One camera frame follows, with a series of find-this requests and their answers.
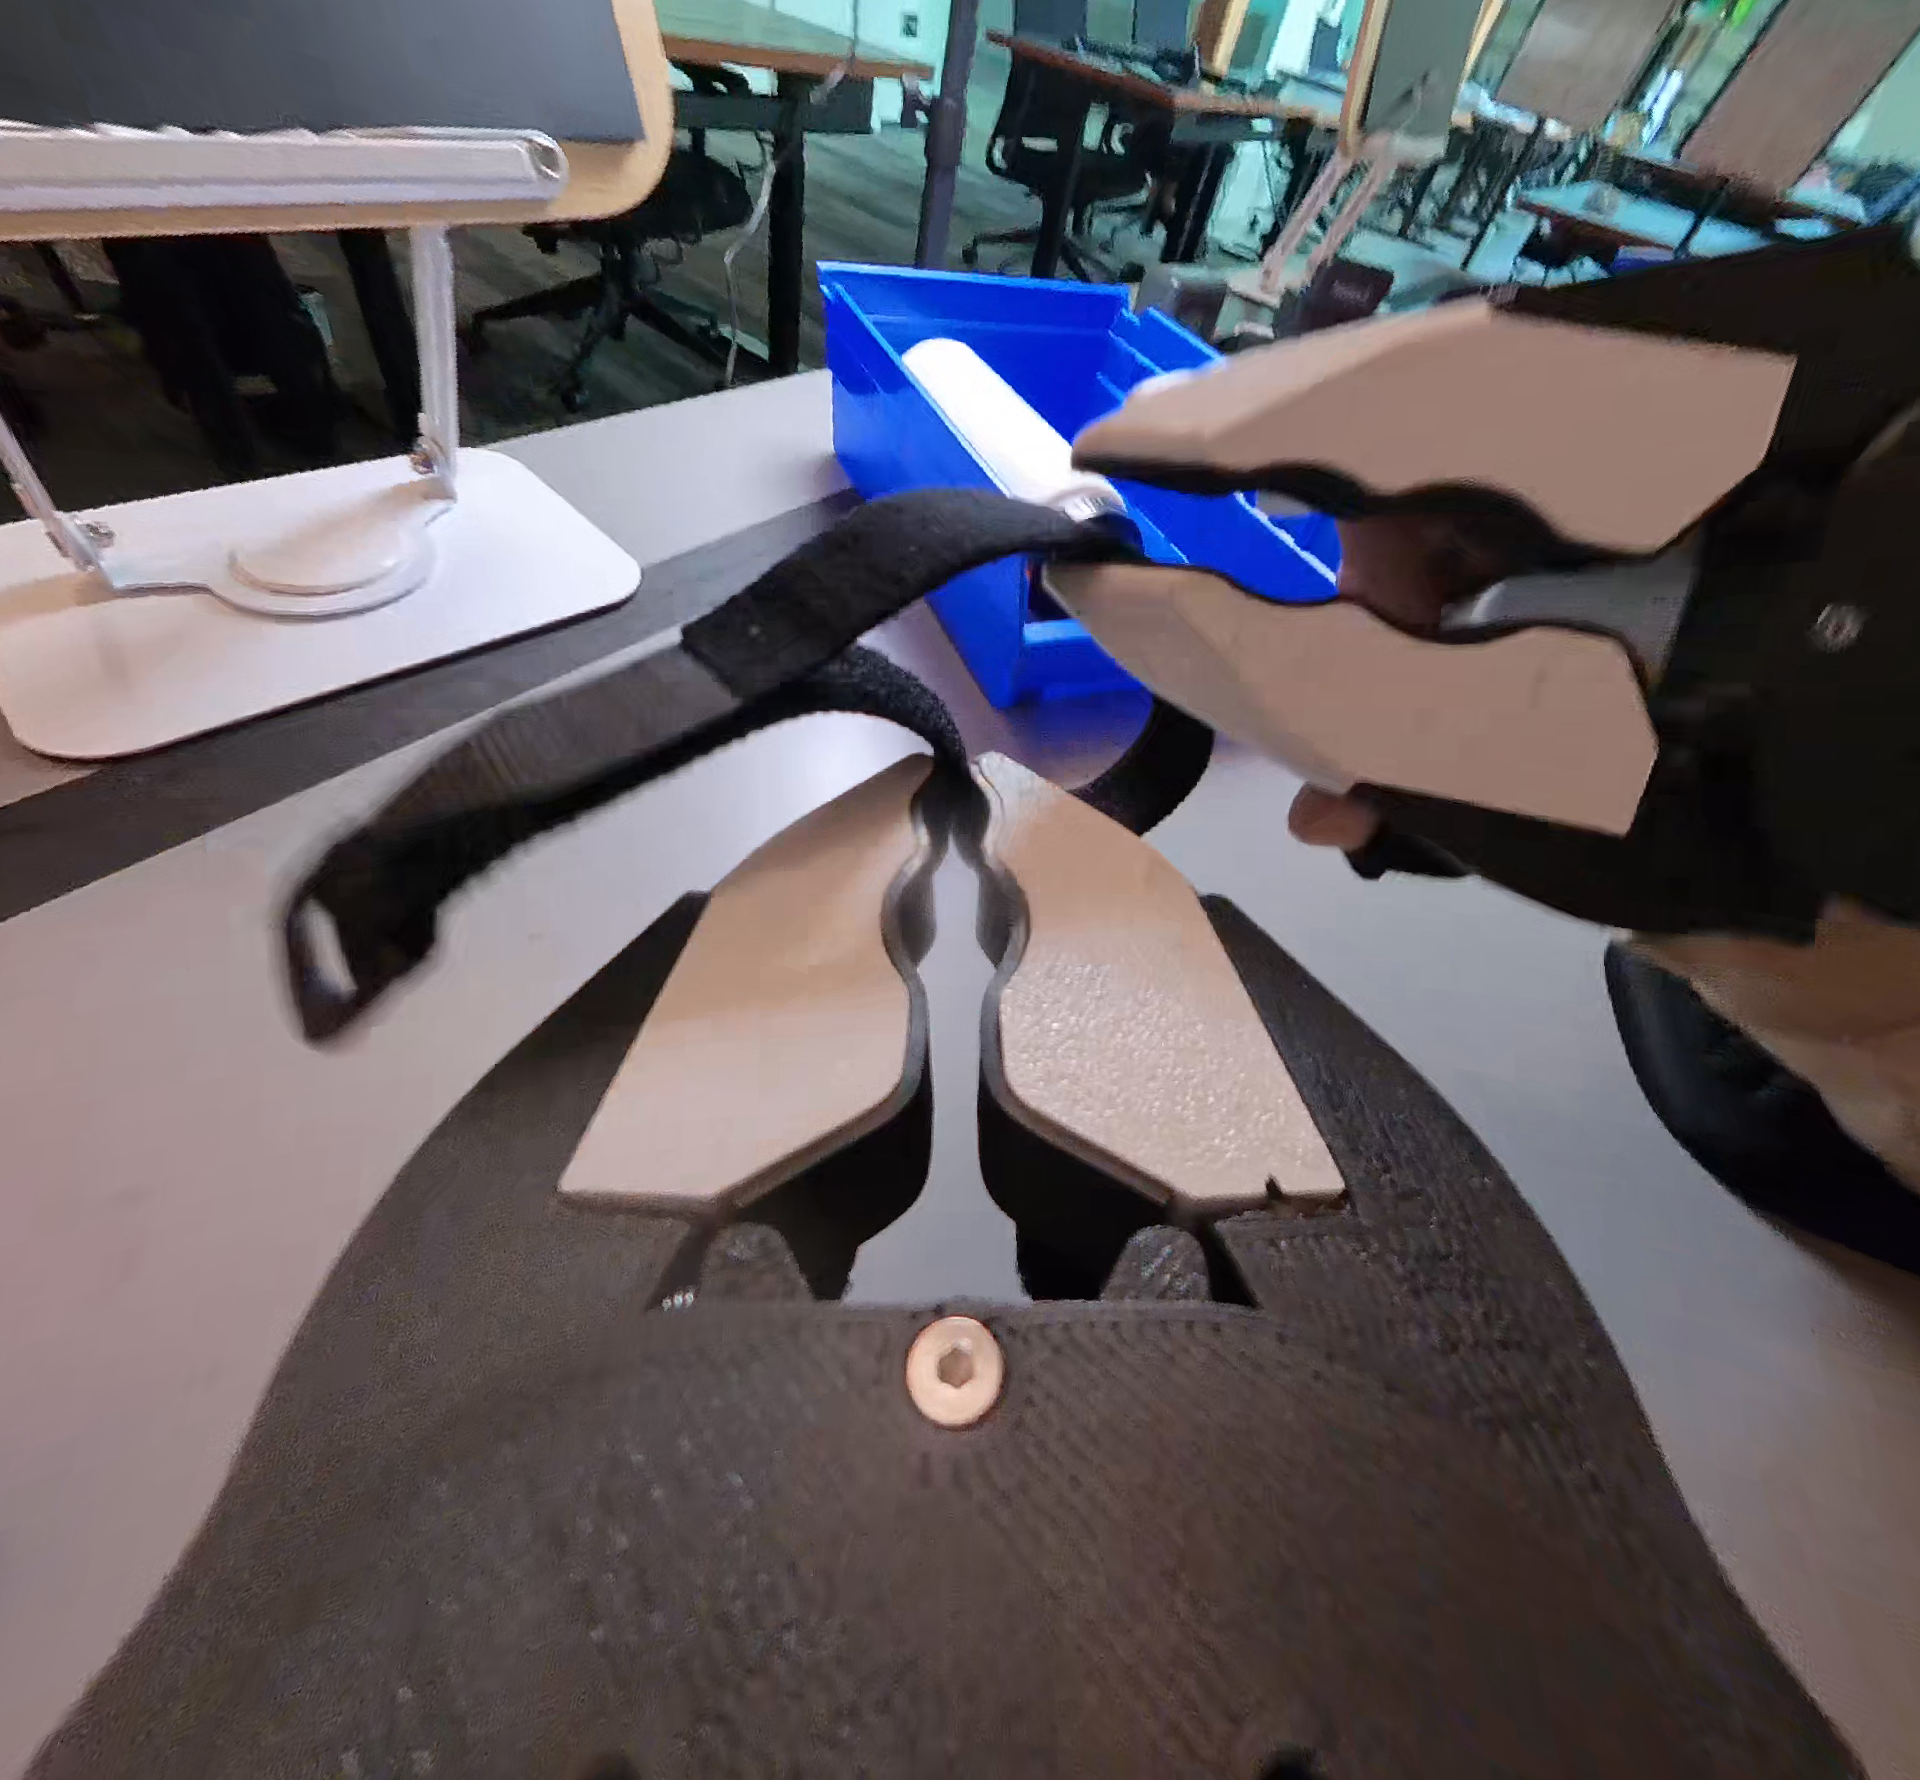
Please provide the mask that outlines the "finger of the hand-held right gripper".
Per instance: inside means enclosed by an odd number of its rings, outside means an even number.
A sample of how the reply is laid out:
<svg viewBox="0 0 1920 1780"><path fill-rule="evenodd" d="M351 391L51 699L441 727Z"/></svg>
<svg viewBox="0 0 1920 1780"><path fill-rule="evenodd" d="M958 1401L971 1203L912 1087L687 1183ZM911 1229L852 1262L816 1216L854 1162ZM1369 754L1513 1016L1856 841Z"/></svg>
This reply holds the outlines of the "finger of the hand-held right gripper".
<svg viewBox="0 0 1920 1780"><path fill-rule="evenodd" d="M1660 757L1640 673L1604 633L1428 640L1190 565L1044 564L1041 579L1140 686L1327 791L1623 835Z"/></svg>
<svg viewBox="0 0 1920 1780"><path fill-rule="evenodd" d="M1759 470L1794 358L1465 300L1153 376L1073 441L1081 471L1340 519L1518 519L1647 557Z"/></svg>

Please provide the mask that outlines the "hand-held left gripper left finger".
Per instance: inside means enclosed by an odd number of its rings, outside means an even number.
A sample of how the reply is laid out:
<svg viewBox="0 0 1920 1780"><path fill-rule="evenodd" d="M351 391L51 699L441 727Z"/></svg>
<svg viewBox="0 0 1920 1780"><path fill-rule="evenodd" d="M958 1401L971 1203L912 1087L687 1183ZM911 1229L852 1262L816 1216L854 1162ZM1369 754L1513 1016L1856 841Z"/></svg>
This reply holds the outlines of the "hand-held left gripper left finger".
<svg viewBox="0 0 1920 1780"><path fill-rule="evenodd" d="M776 832L708 896L559 1196L726 1216L893 1121L927 1051L921 963L947 853L912 754Z"/></svg>

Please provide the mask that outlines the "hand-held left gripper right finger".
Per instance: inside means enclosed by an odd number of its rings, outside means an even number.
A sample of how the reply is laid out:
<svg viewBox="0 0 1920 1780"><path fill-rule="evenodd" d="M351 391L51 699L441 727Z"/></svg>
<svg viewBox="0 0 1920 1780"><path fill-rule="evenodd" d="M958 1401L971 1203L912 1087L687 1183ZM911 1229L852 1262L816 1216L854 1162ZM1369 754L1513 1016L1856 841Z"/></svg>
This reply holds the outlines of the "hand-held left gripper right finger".
<svg viewBox="0 0 1920 1780"><path fill-rule="evenodd" d="M1324 1211L1347 1184L1198 892L1000 752L982 797L981 1057L1026 1129L1175 1216Z"/></svg>

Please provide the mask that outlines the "blue plastic bin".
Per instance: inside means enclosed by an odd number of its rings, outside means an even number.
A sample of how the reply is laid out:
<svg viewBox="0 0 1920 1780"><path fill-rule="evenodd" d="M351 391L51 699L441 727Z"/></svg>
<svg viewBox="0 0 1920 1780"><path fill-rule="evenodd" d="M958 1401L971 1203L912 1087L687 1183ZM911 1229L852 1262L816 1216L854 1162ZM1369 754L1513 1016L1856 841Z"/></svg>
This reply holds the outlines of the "blue plastic bin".
<svg viewBox="0 0 1920 1780"><path fill-rule="evenodd" d="M1067 441L1134 385L1216 357L1163 312L1134 312L1118 284L827 261L818 280L832 450L865 500L993 483L907 367L922 343L973 351ZM1285 603L1335 593L1340 543L1327 516L1273 519L1241 493L1188 496L1136 481L1118 493L1156 564L1216 570ZM1003 560L927 599L984 699L1004 712L1134 688L1082 628L1030 599L1028 574L1020 560Z"/></svg>

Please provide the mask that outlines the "brown board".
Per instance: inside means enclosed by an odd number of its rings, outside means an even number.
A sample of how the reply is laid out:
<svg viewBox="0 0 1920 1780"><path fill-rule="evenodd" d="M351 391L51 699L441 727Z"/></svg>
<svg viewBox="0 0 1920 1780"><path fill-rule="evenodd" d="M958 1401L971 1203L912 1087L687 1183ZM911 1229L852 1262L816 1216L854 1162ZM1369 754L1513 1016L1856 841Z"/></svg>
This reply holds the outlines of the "brown board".
<svg viewBox="0 0 1920 1780"><path fill-rule="evenodd" d="M1628 99L1685 0L1543 0L1493 101L1596 132Z"/></svg>
<svg viewBox="0 0 1920 1780"><path fill-rule="evenodd" d="M1917 0L1784 0L1677 159L1783 195L1881 85L1917 31Z"/></svg>

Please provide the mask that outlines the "white lint roller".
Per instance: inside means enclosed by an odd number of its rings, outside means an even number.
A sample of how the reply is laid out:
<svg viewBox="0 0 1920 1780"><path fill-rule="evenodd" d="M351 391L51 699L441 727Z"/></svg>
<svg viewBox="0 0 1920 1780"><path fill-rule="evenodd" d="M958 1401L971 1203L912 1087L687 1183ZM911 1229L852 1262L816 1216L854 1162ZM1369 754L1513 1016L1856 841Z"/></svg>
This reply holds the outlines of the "white lint roller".
<svg viewBox="0 0 1920 1780"><path fill-rule="evenodd" d="M1081 471L1068 441L967 344L925 339L902 365L996 491L1073 520L1124 516L1114 483Z"/></svg>

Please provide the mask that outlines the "long wooden desk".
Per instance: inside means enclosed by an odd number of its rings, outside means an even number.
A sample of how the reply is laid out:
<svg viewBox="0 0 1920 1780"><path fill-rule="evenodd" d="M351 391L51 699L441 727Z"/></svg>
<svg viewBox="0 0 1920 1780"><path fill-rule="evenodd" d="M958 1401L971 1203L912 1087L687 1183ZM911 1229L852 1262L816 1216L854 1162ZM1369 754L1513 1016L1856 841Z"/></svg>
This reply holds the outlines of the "long wooden desk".
<svg viewBox="0 0 1920 1780"><path fill-rule="evenodd" d="M1081 40L1000 31L989 39L1010 51L1010 70L984 161L1040 214L1031 228L973 236L966 264L987 248L1023 246L1037 280L1106 280L1089 228L1110 206L1143 209L1163 261L1198 261L1238 149L1276 144L1297 154L1338 120L1335 93L1303 79L1172 79L1136 55Z"/></svg>

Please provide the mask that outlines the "white metal stand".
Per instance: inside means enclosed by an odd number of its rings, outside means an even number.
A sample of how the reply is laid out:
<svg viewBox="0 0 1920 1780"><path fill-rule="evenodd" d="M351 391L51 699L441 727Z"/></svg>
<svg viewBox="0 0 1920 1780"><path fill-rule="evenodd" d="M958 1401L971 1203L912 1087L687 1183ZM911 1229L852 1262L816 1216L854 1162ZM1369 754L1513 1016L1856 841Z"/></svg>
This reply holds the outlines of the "white metal stand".
<svg viewBox="0 0 1920 1780"><path fill-rule="evenodd" d="M639 565L537 473L463 446L449 230L556 199L533 130L5 120L3 231L406 228L421 409L402 454L58 509L11 427L2 709L37 757L155 752L606 611Z"/></svg>

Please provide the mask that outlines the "black tape strip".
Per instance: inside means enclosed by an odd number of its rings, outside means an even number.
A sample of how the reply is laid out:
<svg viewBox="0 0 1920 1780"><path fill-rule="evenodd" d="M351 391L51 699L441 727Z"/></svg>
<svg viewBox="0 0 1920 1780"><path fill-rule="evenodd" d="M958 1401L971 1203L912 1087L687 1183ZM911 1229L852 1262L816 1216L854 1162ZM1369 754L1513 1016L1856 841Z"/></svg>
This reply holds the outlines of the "black tape strip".
<svg viewBox="0 0 1920 1780"><path fill-rule="evenodd" d="M2 919L108 880L324 781L637 651L743 588L825 524L852 488L643 570L620 606L110 763L2 810Z"/></svg>

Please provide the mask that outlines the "black pole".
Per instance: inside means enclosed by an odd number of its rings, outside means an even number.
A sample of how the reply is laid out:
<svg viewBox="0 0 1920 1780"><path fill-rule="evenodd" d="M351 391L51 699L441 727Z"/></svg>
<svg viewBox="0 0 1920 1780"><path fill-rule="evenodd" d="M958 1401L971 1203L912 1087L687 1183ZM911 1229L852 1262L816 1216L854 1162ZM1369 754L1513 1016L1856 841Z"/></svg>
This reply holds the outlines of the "black pole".
<svg viewBox="0 0 1920 1780"><path fill-rule="evenodd" d="M967 136L973 61L981 39L981 0L947 0L947 34L938 97L925 129L925 177L918 196L915 267L947 267L958 172Z"/></svg>

